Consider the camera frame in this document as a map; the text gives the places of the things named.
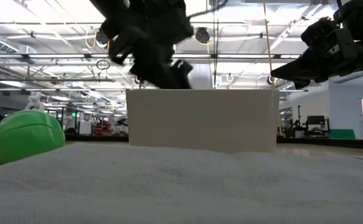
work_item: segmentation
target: textured table surface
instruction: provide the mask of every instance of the textured table surface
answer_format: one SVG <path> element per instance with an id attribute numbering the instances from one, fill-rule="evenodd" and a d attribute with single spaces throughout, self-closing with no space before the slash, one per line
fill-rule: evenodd
<path id="1" fill-rule="evenodd" d="M 363 223 L 363 159 L 76 143 L 0 166 L 0 223 Z"/>

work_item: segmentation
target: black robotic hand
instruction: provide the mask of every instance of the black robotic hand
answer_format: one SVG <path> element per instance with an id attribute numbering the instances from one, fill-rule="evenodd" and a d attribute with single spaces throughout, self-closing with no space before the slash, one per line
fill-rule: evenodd
<path id="1" fill-rule="evenodd" d="M 130 73 L 140 80 L 159 88 L 191 88 L 187 75 L 192 66 L 184 61 L 171 66 L 173 45 L 194 33 L 184 0 L 130 0 L 129 7 L 123 0 L 91 2 L 106 17 L 101 31 L 110 41 L 109 56 L 113 62 L 122 65 L 132 54 L 134 65 Z"/>

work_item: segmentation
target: green ball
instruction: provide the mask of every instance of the green ball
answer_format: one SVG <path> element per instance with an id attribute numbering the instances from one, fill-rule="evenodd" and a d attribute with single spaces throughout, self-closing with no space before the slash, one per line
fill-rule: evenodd
<path id="1" fill-rule="evenodd" d="M 65 134 L 51 115 L 24 110 L 0 121 L 0 165 L 65 145 Z"/>

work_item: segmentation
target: cardboard box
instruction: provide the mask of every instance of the cardboard box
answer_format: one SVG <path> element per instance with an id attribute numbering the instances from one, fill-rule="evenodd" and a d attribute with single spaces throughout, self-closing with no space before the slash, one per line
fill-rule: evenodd
<path id="1" fill-rule="evenodd" d="M 216 152 L 276 147 L 276 90 L 131 90 L 130 144 Z"/>

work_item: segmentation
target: white figurine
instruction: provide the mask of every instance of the white figurine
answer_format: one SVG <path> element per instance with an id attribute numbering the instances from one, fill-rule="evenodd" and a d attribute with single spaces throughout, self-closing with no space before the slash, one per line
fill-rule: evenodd
<path id="1" fill-rule="evenodd" d="M 44 112 L 44 103 L 40 102 L 41 97 L 41 92 L 32 92 L 31 95 L 27 98 L 29 102 L 26 105 L 25 110 L 39 110 Z"/>

